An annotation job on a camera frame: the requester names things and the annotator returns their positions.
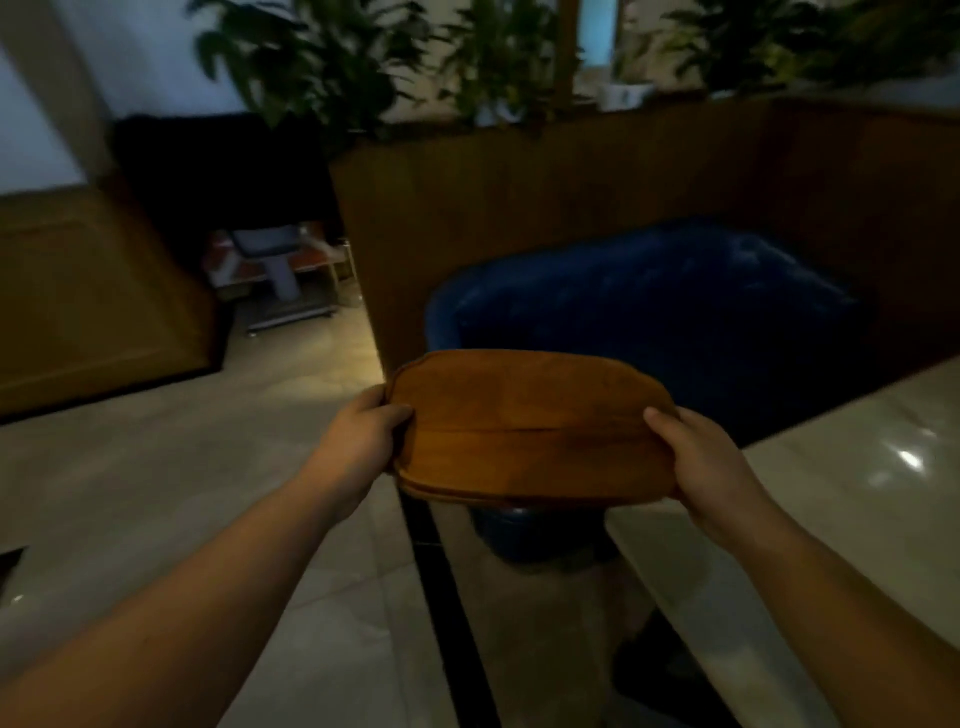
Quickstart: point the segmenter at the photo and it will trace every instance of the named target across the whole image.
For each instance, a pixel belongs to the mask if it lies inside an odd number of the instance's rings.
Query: left hand
[[[394,429],[413,415],[406,404],[383,404],[380,384],[361,392],[337,413],[297,481],[328,489],[338,521],[352,515],[394,454]]]

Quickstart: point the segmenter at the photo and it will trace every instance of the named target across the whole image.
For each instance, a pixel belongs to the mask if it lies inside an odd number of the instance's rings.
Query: wooden cabinet
[[[209,369],[215,319],[213,295],[119,198],[0,199],[0,418]]]

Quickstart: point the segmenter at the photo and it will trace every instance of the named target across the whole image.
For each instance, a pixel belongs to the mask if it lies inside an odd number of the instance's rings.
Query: forearm
[[[960,715],[960,653],[780,512],[735,555],[846,726]]]
[[[4,724],[214,726],[335,523],[295,479],[0,692]]]

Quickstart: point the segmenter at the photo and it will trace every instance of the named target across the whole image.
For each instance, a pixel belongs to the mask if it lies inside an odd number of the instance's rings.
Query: white flower pot
[[[513,113],[507,106],[507,102],[500,99],[495,105],[484,104],[480,107],[477,110],[477,115],[473,117],[473,123],[478,127],[495,127],[501,122],[517,124],[523,120],[523,115],[523,109]]]
[[[600,84],[597,106],[604,112],[639,109],[656,88],[655,84]]]

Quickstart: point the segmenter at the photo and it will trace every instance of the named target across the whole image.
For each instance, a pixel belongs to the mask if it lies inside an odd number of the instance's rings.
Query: chair base
[[[278,301],[269,296],[255,300],[256,313],[247,324],[247,335],[256,336],[260,331],[294,324],[320,316],[332,316],[340,306],[332,285],[322,279],[306,279],[301,282],[302,295],[296,301]]]

